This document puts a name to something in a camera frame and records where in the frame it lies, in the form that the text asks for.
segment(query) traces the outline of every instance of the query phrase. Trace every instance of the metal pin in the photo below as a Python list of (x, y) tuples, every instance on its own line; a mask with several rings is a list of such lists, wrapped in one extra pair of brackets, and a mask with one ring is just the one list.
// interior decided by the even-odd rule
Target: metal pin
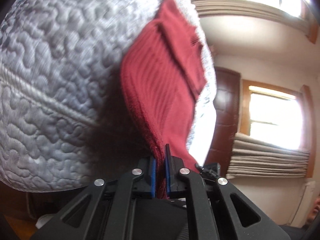
[(96, 186), (102, 186), (102, 185), (104, 184), (104, 180), (103, 180), (103, 179), (96, 179), (96, 180), (94, 181), (94, 184), (95, 184)]
[(183, 175), (187, 175), (190, 173), (190, 170), (188, 168), (182, 168), (180, 169), (180, 173)]
[(132, 174), (133, 175), (140, 175), (140, 174), (142, 174), (142, 169), (133, 169)]
[(218, 183), (220, 185), (226, 185), (228, 183), (228, 180), (226, 178), (219, 178)]

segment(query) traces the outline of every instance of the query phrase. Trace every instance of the grey quilted mattress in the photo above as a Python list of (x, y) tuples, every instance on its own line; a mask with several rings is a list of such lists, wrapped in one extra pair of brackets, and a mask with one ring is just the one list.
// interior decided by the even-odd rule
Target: grey quilted mattress
[[(121, 95), (121, 60), (162, 0), (16, 0), (0, 25), (0, 180), (46, 192), (115, 179), (150, 150)], [(199, 163), (215, 123), (215, 74), (190, 0), (176, 0), (204, 43), (207, 85), (187, 148)]]

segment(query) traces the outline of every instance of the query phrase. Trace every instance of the black gripper frame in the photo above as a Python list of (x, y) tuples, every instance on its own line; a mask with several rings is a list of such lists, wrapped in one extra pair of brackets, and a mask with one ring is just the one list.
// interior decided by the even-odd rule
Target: black gripper frame
[[(167, 195), (186, 199), (190, 240), (290, 240), (236, 187), (220, 178), (219, 165), (197, 167), (200, 174), (180, 172), (183, 161), (171, 156), (169, 145), (165, 147)], [(119, 180), (90, 184), (30, 240), (131, 240), (136, 199), (155, 196), (156, 162), (153, 157), (141, 159), (137, 169), (142, 173), (129, 171)]]

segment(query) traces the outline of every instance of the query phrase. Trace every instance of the wooden floor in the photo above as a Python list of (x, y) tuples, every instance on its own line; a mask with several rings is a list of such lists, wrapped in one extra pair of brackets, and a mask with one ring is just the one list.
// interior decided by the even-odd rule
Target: wooden floor
[(21, 240), (29, 240), (37, 231), (36, 221), (26, 221), (5, 216), (13, 231)]

